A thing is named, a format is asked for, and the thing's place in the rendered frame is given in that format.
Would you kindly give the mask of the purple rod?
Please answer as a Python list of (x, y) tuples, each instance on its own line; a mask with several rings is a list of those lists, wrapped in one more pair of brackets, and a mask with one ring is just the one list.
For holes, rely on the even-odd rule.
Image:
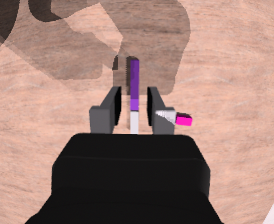
[(139, 110), (139, 60), (131, 60), (130, 110)]

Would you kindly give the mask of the grey rod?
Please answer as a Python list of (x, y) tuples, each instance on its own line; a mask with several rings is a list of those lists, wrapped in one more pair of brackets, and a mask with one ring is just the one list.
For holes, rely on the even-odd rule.
[(138, 134), (139, 110), (130, 112), (130, 134)]

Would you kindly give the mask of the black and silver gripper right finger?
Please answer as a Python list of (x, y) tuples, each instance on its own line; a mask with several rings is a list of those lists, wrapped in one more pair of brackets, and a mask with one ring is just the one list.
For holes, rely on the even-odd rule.
[(157, 87), (147, 87), (147, 117), (153, 134), (174, 134), (176, 110), (165, 106)]

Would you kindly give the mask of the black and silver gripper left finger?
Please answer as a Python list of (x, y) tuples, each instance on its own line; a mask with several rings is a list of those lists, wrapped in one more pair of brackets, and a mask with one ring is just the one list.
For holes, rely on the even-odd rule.
[(121, 111), (121, 86), (112, 86), (101, 105), (89, 109), (90, 133), (113, 134)]

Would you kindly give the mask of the small magenta block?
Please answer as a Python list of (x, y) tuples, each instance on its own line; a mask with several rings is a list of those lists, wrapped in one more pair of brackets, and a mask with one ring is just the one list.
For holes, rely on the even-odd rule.
[(176, 124), (191, 126), (191, 123), (192, 123), (191, 116), (176, 114)]

